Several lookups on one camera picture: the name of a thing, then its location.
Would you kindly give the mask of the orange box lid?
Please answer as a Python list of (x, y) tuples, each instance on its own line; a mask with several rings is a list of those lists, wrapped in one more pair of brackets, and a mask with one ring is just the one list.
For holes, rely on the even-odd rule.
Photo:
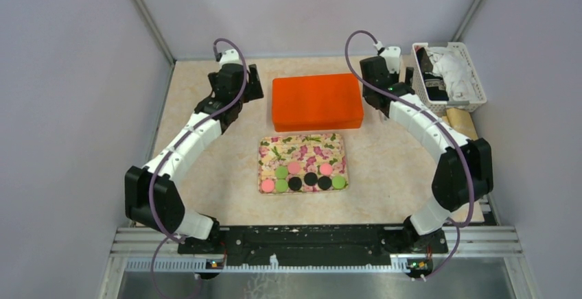
[(277, 132), (358, 129), (364, 119), (360, 82), (350, 73), (275, 78), (271, 97)]

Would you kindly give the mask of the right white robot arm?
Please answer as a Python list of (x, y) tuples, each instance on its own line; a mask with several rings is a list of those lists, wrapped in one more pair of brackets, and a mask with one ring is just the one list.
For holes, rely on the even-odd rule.
[(425, 106), (386, 58), (360, 61), (362, 96), (367, 104), (403, 126), (436, 162), (432, 197), (408, 217), (402, 234), (404, 247), (421, 252), (430, 244), (430, 233), (440, 229), (460, 207), (475, 202), (493, 189), (491, 146), (472, 140), (448, 126)]

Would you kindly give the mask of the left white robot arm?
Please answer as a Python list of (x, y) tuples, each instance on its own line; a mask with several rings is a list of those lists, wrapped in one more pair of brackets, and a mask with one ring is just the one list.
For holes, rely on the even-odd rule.
[(177, 186), (210, 144), (238, 119), (243, 105), (264, 97), (255, 64), (236, 49), (216, 53), (220, 68), (208, 74), (211, 93), (200, 101), (179, 133), (144, 166), (125, 174), (125, 213), (130, 220), (157, 230), (171, 240), (194, 238), (212, 253), (220, 245), (218, 222), (186, 210)]

